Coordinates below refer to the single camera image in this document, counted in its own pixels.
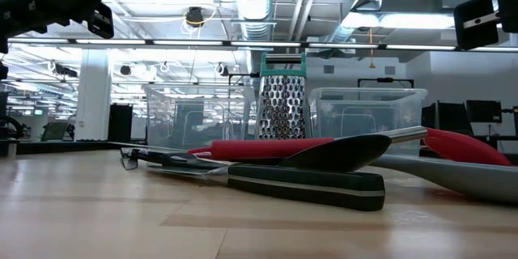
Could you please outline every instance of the red silicone handle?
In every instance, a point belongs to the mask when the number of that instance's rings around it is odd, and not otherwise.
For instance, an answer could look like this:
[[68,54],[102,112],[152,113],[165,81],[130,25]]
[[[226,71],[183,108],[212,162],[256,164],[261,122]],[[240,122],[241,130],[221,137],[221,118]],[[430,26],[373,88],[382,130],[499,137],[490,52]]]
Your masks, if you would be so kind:
[[512,165],[502,153],[476,138],[439,129],[427,130],[428,136],[424,142],[446,159],[457,162]]
[[189,150],[196,154],[210,152],[217,160],[285,158],[300,151],[334,141],[334,138],[305,138],[278,141],[213,141],[211,147]]

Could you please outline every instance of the knife handle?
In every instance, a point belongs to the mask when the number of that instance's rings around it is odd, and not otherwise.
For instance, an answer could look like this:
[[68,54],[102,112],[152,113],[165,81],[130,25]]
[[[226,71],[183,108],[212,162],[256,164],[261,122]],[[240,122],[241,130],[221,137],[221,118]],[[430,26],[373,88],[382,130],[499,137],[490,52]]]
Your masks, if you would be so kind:
[[371,173],[335,173],[294,168],[232,165],[227,185],[250,193],[373,211],[383,208],[383,177]]

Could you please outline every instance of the wooden table surface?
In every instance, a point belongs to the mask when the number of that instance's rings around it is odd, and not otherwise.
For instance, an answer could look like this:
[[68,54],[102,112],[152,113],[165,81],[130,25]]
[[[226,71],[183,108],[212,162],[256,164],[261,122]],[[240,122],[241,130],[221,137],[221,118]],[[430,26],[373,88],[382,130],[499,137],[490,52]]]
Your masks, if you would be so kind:
[[387,197],[360,212],[126,172],[118,157],[0,161],[0,258],[518,258],[518,208],[404,173],[365,168]]

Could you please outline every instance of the wall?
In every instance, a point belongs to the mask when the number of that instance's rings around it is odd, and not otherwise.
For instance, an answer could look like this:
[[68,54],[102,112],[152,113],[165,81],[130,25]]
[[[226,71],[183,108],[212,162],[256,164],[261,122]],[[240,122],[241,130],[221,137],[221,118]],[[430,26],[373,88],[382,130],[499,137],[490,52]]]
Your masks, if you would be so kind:
[[[309,57],[308,64],[308,84],[306,92],[318,87],[357,87],[357,81],[360,78],[383,78],[385,75],[385,66],[395,66],[396,75],[389,76],[392,78],[406,78],[406,65],[400,63],[395,57],[375,57],[374,64],[376,68],[369,68],[371,65],[370,58],[364,58],[358,61],[357,58],[333,58],[323,60],[318,57]],[[333,65],[334,74],[324,74],[324,66]]]
[[[500,100],[503,108],[518,105],[515,53],[424,53],[407,64],[406,73],[415,79],[416,87],[428,90],[425,105],[437,100]],[[491,124],[499,134],[515,134],[511,114],[503,114],[502,124]],[[488,134],[487,123],[473,123],[472,127],[475,134]],[[518,153],[518,142],[502,142],[500,150]]]

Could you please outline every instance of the plastic storage bin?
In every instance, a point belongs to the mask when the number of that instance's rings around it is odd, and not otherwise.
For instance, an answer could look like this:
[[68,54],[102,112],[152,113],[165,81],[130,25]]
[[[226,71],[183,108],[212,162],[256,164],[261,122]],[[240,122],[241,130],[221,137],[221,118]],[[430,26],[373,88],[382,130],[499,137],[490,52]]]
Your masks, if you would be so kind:
[[[426,96],[426,89],[314,89],[309,96],[313,137],[350,137],[421,125]],[[392,145],[388,152],[418,155],[419,141]]]
[[149,146],[192,149],[244,139],[253,89],[243,86],[144,85]]

